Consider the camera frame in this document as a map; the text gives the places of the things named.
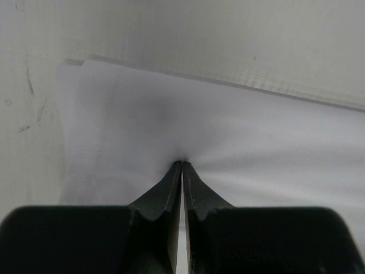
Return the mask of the white t shirt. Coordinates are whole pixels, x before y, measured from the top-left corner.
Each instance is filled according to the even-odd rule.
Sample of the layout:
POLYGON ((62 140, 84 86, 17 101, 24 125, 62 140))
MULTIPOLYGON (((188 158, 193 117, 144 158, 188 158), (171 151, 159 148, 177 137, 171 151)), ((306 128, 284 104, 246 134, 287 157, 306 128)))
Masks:
POLYGON ((189 162, 235 207, 335 211, 364 261, 363 112, 95 60, 60 65, 56 98, 62 203, 127 206, 180 162, 187 247, 189 162))

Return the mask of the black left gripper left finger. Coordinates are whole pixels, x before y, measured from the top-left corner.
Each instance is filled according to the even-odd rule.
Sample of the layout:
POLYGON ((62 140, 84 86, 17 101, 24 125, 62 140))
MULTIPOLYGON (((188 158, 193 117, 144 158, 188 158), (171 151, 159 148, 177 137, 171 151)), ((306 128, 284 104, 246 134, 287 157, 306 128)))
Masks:
POLYGON ((25 206, 1 223, 2 273, 175 273, 182 164, 129 205, 25 206))

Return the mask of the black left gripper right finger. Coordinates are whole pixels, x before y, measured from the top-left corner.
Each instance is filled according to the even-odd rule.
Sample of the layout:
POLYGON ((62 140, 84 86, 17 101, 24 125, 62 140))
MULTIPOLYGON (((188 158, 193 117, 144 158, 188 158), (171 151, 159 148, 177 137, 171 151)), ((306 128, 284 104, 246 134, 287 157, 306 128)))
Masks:
POLYGON ((363 273, 344 220, 326 207, 235 207, 182 167, 190 273, 363 273))

